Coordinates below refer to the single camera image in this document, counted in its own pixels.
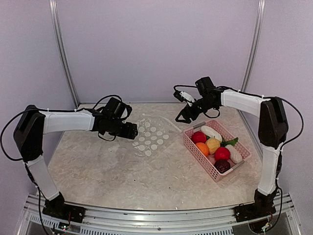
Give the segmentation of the red apple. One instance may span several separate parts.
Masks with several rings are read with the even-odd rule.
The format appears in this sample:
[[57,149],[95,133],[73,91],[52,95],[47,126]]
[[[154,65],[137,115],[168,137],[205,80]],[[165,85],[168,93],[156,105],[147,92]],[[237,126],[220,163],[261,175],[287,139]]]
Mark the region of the red apple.
[[206,143],[207,137],[203,132],[197,131],[193,133],[193,135],[191,136],[191,140],[194,144],[197,144],[199,142]]

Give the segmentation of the white radish with leaves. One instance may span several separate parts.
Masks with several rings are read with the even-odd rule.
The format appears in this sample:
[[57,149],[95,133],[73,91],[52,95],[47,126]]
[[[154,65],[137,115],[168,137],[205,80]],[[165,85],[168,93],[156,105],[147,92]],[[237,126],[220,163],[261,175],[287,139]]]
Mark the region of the white radish with leaves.
[[215,138],[219,142],[223,141],[223,138],[222,138],[221,134],[219,132],[217,132],[215,129],[213,129],[213,128],[207,126],[207,125],[203,125],[201,127],[201,132],[204,133],[209,138]]

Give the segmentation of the clear dotted zip bag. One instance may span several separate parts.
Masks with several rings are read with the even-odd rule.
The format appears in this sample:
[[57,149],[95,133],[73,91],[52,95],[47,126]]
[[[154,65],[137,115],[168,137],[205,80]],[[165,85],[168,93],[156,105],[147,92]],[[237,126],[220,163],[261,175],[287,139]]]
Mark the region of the clear dotted zip bag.
[[181,129],[163,116],[142,114],[137,121],[137,137],[130,147],[141,157],[159,155],[181,134]]

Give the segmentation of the orange fruit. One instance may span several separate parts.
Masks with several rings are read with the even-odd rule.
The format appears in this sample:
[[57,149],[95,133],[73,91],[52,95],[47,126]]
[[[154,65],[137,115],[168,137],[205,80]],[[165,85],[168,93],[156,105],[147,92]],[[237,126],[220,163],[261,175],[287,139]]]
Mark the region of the orange fruit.
[[205,156],[208,157],[209,156],[209,148],[208,146],[203,143],[203,142],[198,142],[196,143],[196,147],[200,150],[200,152]]

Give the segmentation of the dark purple fruit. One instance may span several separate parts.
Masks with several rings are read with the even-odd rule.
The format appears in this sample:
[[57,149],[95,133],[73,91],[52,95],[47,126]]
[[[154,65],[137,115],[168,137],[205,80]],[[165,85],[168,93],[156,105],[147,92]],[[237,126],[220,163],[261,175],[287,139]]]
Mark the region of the dark purple fruit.
[[231,168],[231,164],[225,159],[219,159],[215,162],[214,167],[219,173],[225,173]]

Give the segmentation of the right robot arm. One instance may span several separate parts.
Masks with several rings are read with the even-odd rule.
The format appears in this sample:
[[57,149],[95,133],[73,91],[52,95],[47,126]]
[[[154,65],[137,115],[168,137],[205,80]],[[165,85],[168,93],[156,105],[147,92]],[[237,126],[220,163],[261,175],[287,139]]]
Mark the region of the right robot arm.
[[262,173],[255,197],[260,198],[250,206],[254,217],[261,217],[269,210],[269,202],[277,190],[278,176],[282,167],[282,151],[290,141],[287,139],[289,125],[284,108],[285,99],[277,96],[264,97],[248,94],[227,86],[214,86],[210,77],[203,77],[193,86],[201,96],[194,99],[190,94],[179,91],[175,85],[174,97],[186,106],[176,117],[177,122],[191,123],[200,114],[208,110],[219,110],[220,107],[234,108],[249,113],[259,119],[258,138],[262,146]]

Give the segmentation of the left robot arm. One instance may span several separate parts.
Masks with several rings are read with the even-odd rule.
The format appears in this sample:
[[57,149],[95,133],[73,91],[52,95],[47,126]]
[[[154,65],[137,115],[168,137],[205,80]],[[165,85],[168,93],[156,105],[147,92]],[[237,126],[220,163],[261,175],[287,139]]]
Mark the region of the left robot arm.
[[28,105],[25,110],[14,115],[2,128],[3,138],[7,128],[17,122],[13,130],[13,140],[20,157],[11,157],[0,143],[0,148],[6,158],[13,162],[22,161],[29,178],[44,196],[48,207],[57,217],[68,214],[68,206],[49,173],[44,157],[44,140],[46,136],[64,134],[65,132],[95,132],[100,139],[109,134],[112,140],[124,138],[134,140],[138,135],[137,125],[128,122],[127,118],[132,107],[124,103],[118,95],[107,96],[108,102],[98,107],[72,110],[42,109]]

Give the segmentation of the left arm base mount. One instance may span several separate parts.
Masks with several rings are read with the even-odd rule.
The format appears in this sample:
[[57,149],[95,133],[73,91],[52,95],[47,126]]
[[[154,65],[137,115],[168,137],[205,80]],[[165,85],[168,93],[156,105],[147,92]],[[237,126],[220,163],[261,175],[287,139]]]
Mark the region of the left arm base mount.
[[43,214],[68,222],[82,223],[86,209],[84,207],[65,203],[63,195],[59,195],[52,200],[45,200]]

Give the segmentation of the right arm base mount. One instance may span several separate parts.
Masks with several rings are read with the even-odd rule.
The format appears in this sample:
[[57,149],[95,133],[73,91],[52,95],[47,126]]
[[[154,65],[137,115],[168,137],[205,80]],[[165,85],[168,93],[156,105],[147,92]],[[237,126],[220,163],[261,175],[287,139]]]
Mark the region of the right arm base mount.
[[240,204],[233,208],[236,222],[253,220],[276,213],[273,200],[277,194],[277,190],[278,188],[273,193],[264,195],[256,189],[253,203]]

